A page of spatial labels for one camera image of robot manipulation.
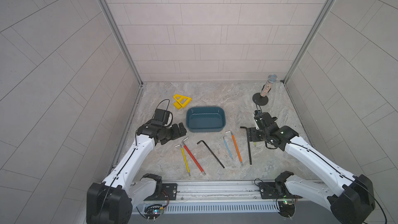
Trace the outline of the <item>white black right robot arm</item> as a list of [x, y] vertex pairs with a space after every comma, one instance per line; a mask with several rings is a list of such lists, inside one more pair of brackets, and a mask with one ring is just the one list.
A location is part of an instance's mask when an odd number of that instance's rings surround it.
[[365, 175], [355, 176], [336, 165], [307, 143], [289, 126], [279, 127], [277, 117], [255, 111], [256, 127], [247, 128], [249, 142], [265, 142], [273, 149], [280, 149], [295, 157], [315, 173], [322, 184], [302, 179], [292, 172], [284, 171], [275, 178], [275, 186], [259, 183], [263, 192], [276, 194], [280, 215], [291, 217], [294, 207], [283, 199], [302, 197], [331, 211], [342, 224], [363, 224], [376, 207], [373, 183]]

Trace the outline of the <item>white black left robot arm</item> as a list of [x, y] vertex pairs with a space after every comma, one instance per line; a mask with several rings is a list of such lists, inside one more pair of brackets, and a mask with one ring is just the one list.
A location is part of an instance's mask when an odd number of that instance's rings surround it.
[[155, 148], [168, 141], [182, 138], [187, 130], [183, 123], [166, 127], [162, 124], [143, 124], [135, 133], [134, 144], [119, 164], [101, 183], [93, 183], [87, 191], [88, 224], [126, 224], [132, 211], [144, 200], [159, 195], [162, 185], [160, 176], [144, 176], [135, 185], [134, 177], [144, 160]]

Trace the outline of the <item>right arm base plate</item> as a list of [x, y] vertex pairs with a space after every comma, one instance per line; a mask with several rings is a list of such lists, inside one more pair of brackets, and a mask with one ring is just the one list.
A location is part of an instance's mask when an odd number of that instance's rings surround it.
[[299, 199], [300, 197], [292, 195], [285, 184], [276, 182], [259, 182], [256, 183], [259, 187], [261, 199]]

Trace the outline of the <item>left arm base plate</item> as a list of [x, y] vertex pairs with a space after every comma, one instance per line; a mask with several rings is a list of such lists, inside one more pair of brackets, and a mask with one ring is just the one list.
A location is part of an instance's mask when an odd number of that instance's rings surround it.
[[158, 193], [154, 193], [152, 196], [147, 197], [145, 201], [170, 201], [176, 200], [178, 184], [176, 183], [163, 183], [162, 189]]

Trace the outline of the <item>orange hex key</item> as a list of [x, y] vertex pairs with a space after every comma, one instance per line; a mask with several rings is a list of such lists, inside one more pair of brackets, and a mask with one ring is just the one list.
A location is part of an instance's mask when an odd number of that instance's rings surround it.
[[231, 135], [233, 143], [234, 143], [234, 146], [235, 146], [235, 149], [236, 149], [236, 152], [237, 152], [237, 155], [238, 155], [238, 159], [240, 161], [241, 166], [243, 166], [243, 160], [241, 158], [240, 151], [239, 151], [239, 148], [238, 148], [238, 145], [237, 145], [237, 141], [236, 141], [236, 138], [235, 138], [233, 132], [232, 131], [226, 131], [225, 133], [228, 133], [228, 134]]

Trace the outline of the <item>blue hex key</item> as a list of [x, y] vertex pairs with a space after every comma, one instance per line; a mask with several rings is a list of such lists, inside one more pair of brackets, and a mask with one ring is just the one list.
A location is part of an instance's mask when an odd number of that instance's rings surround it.
[[227, 151], [228, 151], [228, 154], [229, 154], [230, 158], [233, 160], [233, 156], [232, 156], [231, 151], [230, 151], [230, 149], [229, 149], [226, 136], [223, 136], [223, 141], [224, 141], [224, 144], [225, 144], [225, 146], [226, 146], [226, 149], [227, 149]]

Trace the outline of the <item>long black hex key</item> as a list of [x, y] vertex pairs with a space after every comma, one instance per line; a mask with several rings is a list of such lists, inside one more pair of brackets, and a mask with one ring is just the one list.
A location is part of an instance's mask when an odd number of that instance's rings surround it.
[[240, 127], [241, 129], [244, 129], [246, 131], [246, 138], [247, 138], [247, 146], [248, 146], [248, 156], [249, 156], [249, 164], [252, 165], [252, 156], [251, 156], [251, 148], [250, 148], [250, 142], [251, 142], [251, 133], [250, 133], [250, 128], [247, 127]]

